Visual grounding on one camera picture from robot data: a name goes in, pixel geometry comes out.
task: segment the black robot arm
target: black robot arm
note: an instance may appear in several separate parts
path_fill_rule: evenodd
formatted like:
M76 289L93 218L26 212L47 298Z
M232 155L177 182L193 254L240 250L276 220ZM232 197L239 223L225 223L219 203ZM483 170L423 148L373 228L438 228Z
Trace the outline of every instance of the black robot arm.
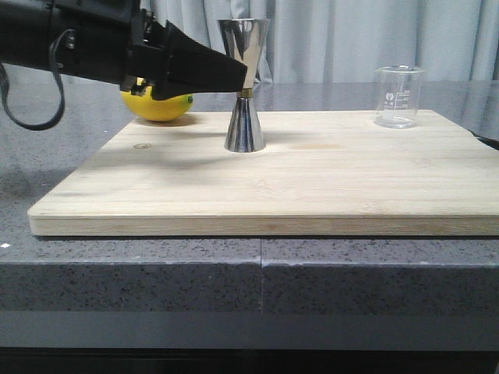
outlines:
M140 0L0 0L0 62L52 71L56 81L61 73L114 83L133 94L152 86L155 100L239 91L246 75L244 64L169 21L162 26Z

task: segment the stainless steel jigger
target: stainless steel jigger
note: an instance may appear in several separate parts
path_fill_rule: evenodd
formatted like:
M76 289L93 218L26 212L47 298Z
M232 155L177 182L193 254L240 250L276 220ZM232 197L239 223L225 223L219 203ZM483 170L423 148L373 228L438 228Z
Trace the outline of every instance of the stainless steel jigger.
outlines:
M268 19L218 21L225 53L248 67L244 87L237 93L225 139L225 149L232 152L255 152L265 148L264 134L253 101L253 83L267 36L268 23Z

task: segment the countertop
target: countertop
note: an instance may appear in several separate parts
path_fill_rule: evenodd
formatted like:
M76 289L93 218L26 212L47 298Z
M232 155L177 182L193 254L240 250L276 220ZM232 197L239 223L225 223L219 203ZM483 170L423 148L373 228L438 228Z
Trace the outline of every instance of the countertop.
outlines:
M0 111L0 346L499 351L494 237L42 238L27 210L134 118L66 83L61 123ZM371 110L372 83L262 84L258 111ZM12 87L50 117L52 85ZM199 93L192 111L231 111ZM426 82L420 107L499 139L499 82Z

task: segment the black cable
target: black cable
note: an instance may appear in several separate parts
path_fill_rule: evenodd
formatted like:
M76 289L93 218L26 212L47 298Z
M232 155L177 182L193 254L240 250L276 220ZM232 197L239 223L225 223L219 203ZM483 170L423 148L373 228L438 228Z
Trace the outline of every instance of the black cable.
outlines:
M50 71L52 72L52 75L54 76L55 83L57 84L58 90L59 90L59 95L60 95L60 100L59 100L59 106L57 111L55 112L54 116L50 118L48 121L40 123L40 124L29 124L20 121L17 119L12 112L9 109L9 104L7 102L7 98L9 95L9 78L7 76L7 72L0 62L0 90L2 90L2 104L3 108L5 109L5 113L12 119L17 125L28 129L32 131L41 131L41 130L47 130L51 129L55 125L59 123L59 121L62 118L62 115L64 114L64 109L65 109L65 98L64 98L64 87L62 85L62 80L61 80L61 74L59 73L58 70L58 65L57 65L57 60L55 57L55 54L57 53L57 50L59 48L59 45L62 41L62 39L66 36L66 34L74 32L74 29L68 29L64 30L57 39L52 41L50 44L50 47L48 49L48 67Z

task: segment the gray curtain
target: gray curtain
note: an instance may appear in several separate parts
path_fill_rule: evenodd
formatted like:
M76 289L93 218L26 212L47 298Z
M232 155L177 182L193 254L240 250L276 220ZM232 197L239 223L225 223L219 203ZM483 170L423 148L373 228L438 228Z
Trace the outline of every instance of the gray curtain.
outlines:
M217 19L269 18L266 83L369 82L382 65L421 65L427 80L499 79L499 0L142 0L223 51ZM51 75L9 66L13 82ZM66 77L84 83L85 79Z

